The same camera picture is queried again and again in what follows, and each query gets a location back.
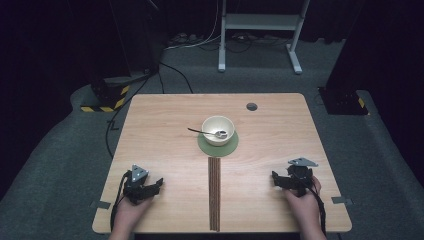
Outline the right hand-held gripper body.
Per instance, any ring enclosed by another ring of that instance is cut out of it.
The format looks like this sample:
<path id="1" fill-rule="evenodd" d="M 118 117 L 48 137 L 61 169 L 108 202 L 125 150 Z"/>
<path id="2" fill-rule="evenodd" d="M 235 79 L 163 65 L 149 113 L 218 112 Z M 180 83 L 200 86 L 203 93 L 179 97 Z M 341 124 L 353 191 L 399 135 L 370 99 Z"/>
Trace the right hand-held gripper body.
<path id="1" fill-rule="evenodd" d="M 318 167 L 318 164 L 304 157 L 289 160 L 288 163 L 288 175 L 296 183 L 294 189 L 299 197 L 304 196 L 306 190 L 314 186 L 312 167 Z"/>

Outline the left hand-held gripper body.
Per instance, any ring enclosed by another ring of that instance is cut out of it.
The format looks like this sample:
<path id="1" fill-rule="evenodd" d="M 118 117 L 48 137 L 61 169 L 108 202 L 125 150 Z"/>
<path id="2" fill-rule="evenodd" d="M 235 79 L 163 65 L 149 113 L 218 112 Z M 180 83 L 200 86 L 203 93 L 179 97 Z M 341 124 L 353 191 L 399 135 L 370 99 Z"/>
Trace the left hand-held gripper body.
<path id="1" fill-rule="evenodd" d="M 144 187 L 149 172 L 138 165 L 133 164 L 130 175 L 124 184 L 123 194 L 133 204 L 148 198 L 148 192 Z"/>

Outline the long wooden striped stick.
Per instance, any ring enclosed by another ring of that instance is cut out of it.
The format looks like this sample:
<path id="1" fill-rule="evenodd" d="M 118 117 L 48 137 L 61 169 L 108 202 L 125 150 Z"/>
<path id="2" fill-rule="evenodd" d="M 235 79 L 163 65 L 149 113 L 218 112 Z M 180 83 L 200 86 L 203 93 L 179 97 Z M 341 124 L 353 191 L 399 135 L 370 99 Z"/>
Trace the long wooden striped stick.
<path id="1" fill-rule="evenodd" d="M 212 231 L 216 231 L 216 159 L 216 157 L 208 158 L 209 224 Z"/>

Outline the cream white bowl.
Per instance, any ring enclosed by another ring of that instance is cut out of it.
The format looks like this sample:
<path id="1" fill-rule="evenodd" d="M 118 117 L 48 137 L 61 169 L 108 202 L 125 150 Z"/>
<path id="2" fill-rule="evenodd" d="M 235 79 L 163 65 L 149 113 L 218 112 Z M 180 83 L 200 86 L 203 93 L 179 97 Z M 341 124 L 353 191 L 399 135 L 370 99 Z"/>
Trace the cream white bowl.
<path id="1" fill-rule="evenodd" d="M 203 122 L 201 130 L 204 132 L 203 136 L 210 145 L 223 146 L 227 144 L 234 135 L 235 126 L 233 122 L 225 116 L 211 116 Z M 225 138 L 216 137 L 215 133 L 219 131 L 225 131 L 227 136 Z"/>

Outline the person's left hand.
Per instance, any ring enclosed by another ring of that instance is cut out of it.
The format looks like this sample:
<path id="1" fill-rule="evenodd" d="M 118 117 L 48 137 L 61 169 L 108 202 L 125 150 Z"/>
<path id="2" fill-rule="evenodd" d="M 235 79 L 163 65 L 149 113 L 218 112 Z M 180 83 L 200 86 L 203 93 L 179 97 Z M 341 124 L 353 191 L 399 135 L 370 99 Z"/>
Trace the person's left hand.
<path id="1" fill-rule="evenodd" d="M 127 197 L 124 197 L 118 204 L 112 232 L 131 233 L 152 201 L 153 198 L 147 198 L 133 204 Z"/>

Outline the person's right hand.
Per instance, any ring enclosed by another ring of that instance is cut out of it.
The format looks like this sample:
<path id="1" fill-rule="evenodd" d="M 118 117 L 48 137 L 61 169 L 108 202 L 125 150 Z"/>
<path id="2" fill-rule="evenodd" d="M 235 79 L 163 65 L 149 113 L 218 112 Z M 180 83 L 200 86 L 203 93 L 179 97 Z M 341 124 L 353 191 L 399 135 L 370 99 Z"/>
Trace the person's right hand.
<path id="1" fill-rule="evenodd" d="M 311 191 L 298 197 L 293 191 L 284 189 L 292 214 L 302 231 L 320 229 L 320 211 L 318 202 Z"/>

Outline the round green placemat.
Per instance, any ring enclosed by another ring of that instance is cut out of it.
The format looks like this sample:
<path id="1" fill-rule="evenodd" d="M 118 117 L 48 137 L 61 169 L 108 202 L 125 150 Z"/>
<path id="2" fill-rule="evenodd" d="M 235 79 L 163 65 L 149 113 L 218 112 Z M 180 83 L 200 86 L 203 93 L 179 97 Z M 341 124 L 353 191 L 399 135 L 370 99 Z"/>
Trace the round green placemat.
<path id="1" fill-rule="evenodd" d="M 227 143 L 222 146 L 211 145 L 207 140 L 207 135 L 199 133 L 197 136 L 197 144 L 199 148 L 208 156 L 211 157 L 224 157 L 234 152 L 239 143 L 239 136 L 236 132 L 233 133 L 232 137 L 226 138 Z"/>

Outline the metal spoon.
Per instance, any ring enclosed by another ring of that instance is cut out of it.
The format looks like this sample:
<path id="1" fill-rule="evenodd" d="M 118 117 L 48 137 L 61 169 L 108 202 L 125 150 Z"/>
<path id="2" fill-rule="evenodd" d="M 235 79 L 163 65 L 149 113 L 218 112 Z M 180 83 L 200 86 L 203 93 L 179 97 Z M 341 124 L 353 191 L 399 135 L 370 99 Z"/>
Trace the metal spoon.
<path id="1" fill-rule="evenodd" d="M 195 129 L 192 129 L 192 128 L 189 128 L 189 131 L 195 132 L 196 130 Z M 200 131 L 200 130 L 197 130 L 196 132 L 197 133 L 201 133 L 201 134 L 204 134 L 205 133 L 204 131 Z M 227 133 L 225 131 L 223 131 L 223 130 L 217 131 L 215 133 L 211 133 L 210 135 L 211 136 L 214 136 L 214 137 L 216 137 L 218 139 L 226 139 L 227 138 Z"/>

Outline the black base with hazard stripes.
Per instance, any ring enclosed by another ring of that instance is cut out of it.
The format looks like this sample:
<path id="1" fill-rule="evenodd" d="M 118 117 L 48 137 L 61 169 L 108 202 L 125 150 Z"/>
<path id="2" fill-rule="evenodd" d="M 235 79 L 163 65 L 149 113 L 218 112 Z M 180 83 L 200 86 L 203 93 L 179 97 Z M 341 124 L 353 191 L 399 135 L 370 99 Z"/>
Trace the black base with hazard stripes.
<path id="1" fill-rule="evenodd" d="M 83 112 L 114 112 L 124 105 L 128 91 L 129 85 L 109 86 L 104 79 L 94 81 L 80 109 Z"/>
<path id="2" fill-rule="evenodd" d="M 319 95 L 328 114 L 331 115 L 368 115 L 364 100 L 356 92 L 318 88 Z"/>

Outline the power strip with plugs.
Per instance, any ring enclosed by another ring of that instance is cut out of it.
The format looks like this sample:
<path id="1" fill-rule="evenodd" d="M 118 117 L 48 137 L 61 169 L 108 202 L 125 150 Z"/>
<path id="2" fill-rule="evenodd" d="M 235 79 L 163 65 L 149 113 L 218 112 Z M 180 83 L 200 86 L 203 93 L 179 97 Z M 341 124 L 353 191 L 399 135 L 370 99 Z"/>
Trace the power strip with plugs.
<path id="1" fill-rule="evenodd" d="M 196 34 L 177 33 L 168 41 L 168 46 L 194 45 L 200 41 L 201 38 Z"/>

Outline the black stand column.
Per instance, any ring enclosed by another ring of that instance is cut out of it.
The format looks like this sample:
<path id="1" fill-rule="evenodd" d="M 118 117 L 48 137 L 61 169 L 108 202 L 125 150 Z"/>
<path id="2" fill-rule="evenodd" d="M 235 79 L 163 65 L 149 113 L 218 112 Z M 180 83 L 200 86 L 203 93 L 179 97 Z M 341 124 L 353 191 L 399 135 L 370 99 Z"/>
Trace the black stand column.
<path id="1" fill-rule="evenodd" d="M 167 42 L 163 0 L 110 0 L 130 73 L 158 71 Z"/>

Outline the white metal stand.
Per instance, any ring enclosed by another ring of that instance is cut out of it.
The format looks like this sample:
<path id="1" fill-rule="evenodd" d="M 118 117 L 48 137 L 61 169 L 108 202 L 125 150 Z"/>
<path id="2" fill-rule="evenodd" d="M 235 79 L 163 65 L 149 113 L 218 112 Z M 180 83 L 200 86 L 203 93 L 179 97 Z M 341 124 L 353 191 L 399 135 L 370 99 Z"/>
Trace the white metal stand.
<path id="1" fill-rule="evenodd" d="M 271 30 L 292 31 L 293 37 L 286 44 L 288 56 L 296 74 L 303 73 L 296 54 L 296 47 L 311 0 L 303 0 L 297 15 L 238 14 L 227 12 L 227 0 L 222 0 L 221 35 L 218 52 L 218 71 L 226 70 L 226 31 L 227 30 Z"/>

